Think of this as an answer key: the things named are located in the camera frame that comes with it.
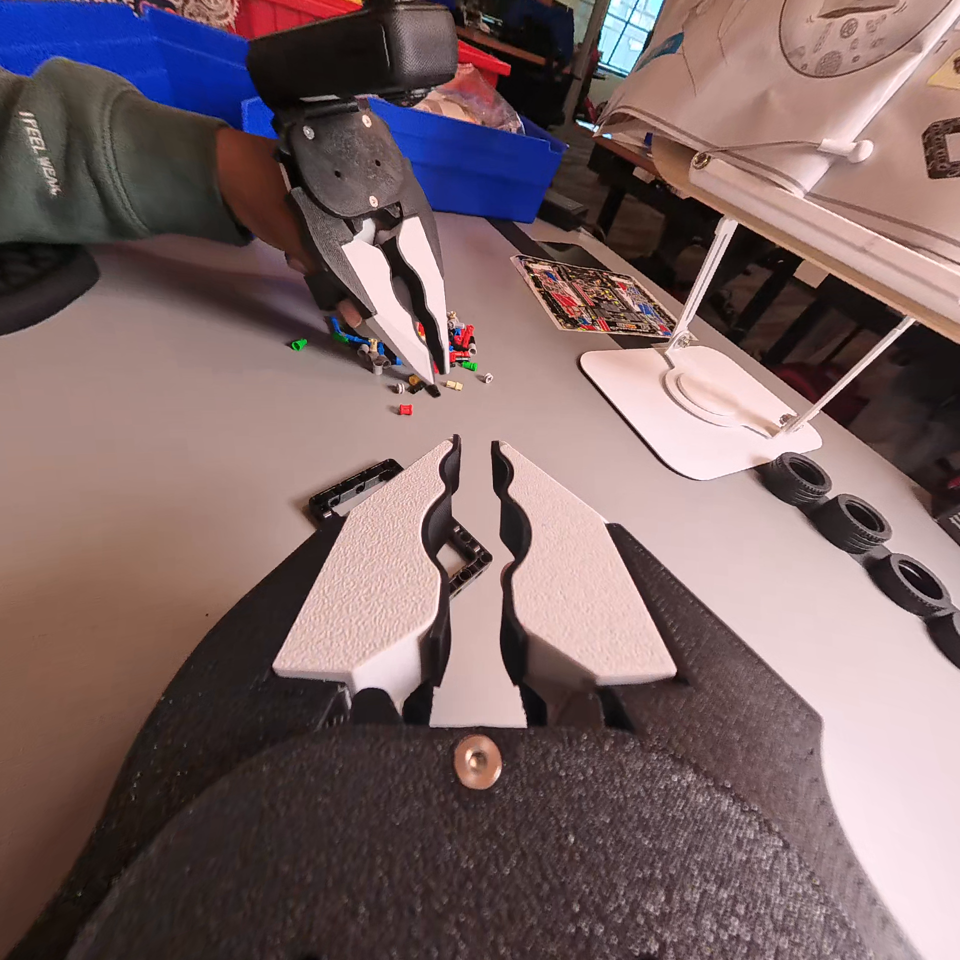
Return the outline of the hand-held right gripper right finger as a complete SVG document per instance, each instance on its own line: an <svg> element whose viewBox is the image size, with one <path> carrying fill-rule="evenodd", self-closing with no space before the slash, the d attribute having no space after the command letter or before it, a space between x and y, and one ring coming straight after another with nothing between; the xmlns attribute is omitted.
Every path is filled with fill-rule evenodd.
<svg viewBox="0 0 960 960"><path fill-rule="evenodd" d="M504 440L490 445L501 576L500 654L528 724L605 724L613 690L678 666L604 516Z"/></svg>

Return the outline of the pile of lego pieces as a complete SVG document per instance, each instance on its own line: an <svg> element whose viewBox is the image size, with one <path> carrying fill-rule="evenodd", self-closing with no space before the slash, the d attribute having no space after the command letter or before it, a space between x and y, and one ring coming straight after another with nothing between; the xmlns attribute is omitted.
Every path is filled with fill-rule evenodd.
<svg viewBox="0 0 960 960"><path fill-rule="evenodd" d="M479 369L474 325L460 322L454 311L447 313L449 371L447 375L442 375L439 367L434 363L432 381L427 381L416 373L405 372L402 357L386 342L347 329L337 318L328 319L328 332L332 342L345 350L354 351L363 365L375 376L387 378L387 389L393 397L389 409L396 416L411 417L414 412L412 400L418 394L438 399L443 390L462 392L464 389L462 376L475 375L484 384L491 383L494 378L492 373L482 372Z"/></svg>

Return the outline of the red plastic bin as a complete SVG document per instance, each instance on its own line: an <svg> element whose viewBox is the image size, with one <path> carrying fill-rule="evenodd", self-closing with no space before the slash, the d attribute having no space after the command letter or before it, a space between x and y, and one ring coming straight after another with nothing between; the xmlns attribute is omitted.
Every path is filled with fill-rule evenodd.
<svg viewBox="0 0 960 960"><path fill-rule="evenodd" d="M233 24L227 30L252 41L314 21L351 14L361 5L361 2L354 1L238 1ZM493 87L511 73L509 63L472 43L460 39L458 48L459 64L474 66Z"/></svg>

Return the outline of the large clear bag lego parts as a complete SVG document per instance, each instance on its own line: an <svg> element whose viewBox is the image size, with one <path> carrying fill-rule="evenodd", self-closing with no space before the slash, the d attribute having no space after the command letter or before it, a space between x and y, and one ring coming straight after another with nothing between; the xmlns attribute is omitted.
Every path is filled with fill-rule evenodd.
<svg viewBox="0 0 960 960"><path fill-rule="evenodd" d="M414 109L503 133L525 135L521 115L469 63L459 64L455 77L431 90Z"/></svg>

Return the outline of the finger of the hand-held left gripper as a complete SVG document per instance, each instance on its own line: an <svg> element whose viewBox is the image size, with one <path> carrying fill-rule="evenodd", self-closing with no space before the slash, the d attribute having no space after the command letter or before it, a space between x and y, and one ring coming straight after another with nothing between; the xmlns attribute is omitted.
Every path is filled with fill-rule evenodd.
<svg viewBox="0 0 960 960"><path fill-rule="evenodd" d="M450 372L446 286L442 264L420 216L403 219L390 237L389 264L393 275L406 287L414 333L422 329L418 341L429 357L422 376L444 377Z"/></svg>
<svg viewBox="0 0 960 960"><path fill-rule="evenodd" d="M419 341L423 337L423 329L414 332L409 295L404 284L394 276L389 257L381 247L360 238L344 245L342 252L370 303L370 327L390 344L410 370L432 381L433 376L422 376L426 374L426 361L429 359L426 347Z"/></svg>

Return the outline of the blue bin with tag label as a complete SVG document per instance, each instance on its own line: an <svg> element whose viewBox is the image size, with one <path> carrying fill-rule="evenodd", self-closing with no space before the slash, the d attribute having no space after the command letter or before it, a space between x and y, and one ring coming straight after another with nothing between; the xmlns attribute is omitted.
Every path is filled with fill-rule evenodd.
<svg viewBox="0 0 960 960"><path fill-rule="evenodd" d="M217 117L240 129L257 91L246 68L248 42L232 33L146 7L2 2L1 64L28 76L53 58L117 74L150 100Z"/></svg>

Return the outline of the blue plastic bin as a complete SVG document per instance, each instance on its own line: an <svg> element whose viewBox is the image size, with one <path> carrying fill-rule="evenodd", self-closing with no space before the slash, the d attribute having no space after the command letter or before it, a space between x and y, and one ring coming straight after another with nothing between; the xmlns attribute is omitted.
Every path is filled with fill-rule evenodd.
<svg viewBox="0 0 960 960"><path fill-rule="evenodd" d="M370 97L432 212L531 223L567 145L523 119L510 133Z"/></svg>

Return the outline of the white book stand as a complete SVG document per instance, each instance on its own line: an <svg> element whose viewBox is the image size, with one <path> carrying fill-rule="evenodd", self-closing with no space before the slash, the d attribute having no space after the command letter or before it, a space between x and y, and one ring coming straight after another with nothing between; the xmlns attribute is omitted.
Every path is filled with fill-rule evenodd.
<svg viewBox="0 0 960 960"><path fill-rule="evenodd" d="M822 447L813 422L914 324L958 341L958 267L904 246L726 158L662 136L654 166L670 186L721 213L674 332L652 350L582 354L582 372L666 467L709 481ZM690 326L737 228L833 274L901 320L823 397L797 413L731 356L691 342Z"/></svg>

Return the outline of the black rubber tire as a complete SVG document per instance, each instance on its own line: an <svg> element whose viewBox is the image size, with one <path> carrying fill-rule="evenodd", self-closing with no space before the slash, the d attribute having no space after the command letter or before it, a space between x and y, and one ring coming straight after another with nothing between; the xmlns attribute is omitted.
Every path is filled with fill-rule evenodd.
<svg viewBox="0 0 960 960"><path fill-rule="evenodd" d="M862 498L840 493L810 510L808 519L833 546L865 555L886 545L892 528L885 516Z"/></svg>
<svg viewBox="0 0 960 960"><path fill-rule="evenodd" d="M925 626L942 655L959 669L959 609L954 608L950 612L931 617Z"/></svg>
<svg viewBox="0 0 960 960"><path fill-rule="evenodd" d="M867 573L884 596L917 618L941 617L954 608L944 583L916 558L890 553L868 563Z"/></svg>
<svg viewBox="0 0 960 960"><path fill-rule="evenodd" d="M833 488L830 475L801 453L785 452L755 470L769 493L798 509L823 502Z"/></svg>

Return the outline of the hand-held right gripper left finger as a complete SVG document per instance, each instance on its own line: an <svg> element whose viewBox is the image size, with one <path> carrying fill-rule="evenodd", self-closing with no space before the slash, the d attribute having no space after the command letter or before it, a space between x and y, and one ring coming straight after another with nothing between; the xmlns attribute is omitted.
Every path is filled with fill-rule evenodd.
<svg viewBox="0 0 960 960"><path fill-rule="evenodd" d="M450 538L462 442L442 440L345 516L273 662L283 679L381 691L398 713L450 647Z"/></svg>

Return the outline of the person's left hand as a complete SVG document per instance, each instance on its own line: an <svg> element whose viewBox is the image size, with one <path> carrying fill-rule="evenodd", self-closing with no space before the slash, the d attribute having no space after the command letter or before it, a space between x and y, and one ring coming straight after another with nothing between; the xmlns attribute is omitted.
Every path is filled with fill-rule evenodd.
<svg viewBox="0 0 960 960"><path fill-rule="evenodd" d="M234 219L257 239L281 251L306 277L322 267L306 243L306 231L289 199L289 186L270 139L221 127L216 161L222 200Z"/></svg>

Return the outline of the holographic sticker sheet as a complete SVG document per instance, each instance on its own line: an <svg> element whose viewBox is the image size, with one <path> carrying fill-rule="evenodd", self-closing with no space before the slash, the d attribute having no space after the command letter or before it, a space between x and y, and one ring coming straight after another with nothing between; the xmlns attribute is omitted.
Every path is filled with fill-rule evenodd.
<svg viewBox="0 0 960 960"><path fill-rule="evenodd" d="M655 341L675 330L666 306L630 275L523 254L510 261L558 330Z"/></svg>

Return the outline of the black lego frame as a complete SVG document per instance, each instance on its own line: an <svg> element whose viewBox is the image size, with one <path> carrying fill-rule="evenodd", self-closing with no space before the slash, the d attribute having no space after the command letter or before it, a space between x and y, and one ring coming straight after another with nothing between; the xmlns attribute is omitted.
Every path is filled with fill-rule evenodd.
<svg viewBox="0 0 960 960"><path fill-rule="evenodd" d="M376 462L314 493L307 500L304 513L315 525L335 515L345 516L360 499L371 495L376 488L390 482L403 470L404 467L395 459ZM461 561L456 568L447 569L450 596L455 597L490 567L493 554L459 520L453 518L451 524L445 546Z"/></svg>

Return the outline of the lego instruction booklet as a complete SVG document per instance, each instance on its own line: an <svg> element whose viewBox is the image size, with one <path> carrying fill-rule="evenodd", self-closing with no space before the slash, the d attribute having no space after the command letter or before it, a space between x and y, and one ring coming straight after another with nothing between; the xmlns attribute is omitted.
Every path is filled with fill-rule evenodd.
<svg viewBox="0 0 960 960"><path fill-rule="evenodd" d="M719 155L958 264L957 1L666 2L600 130Z"/></svg>

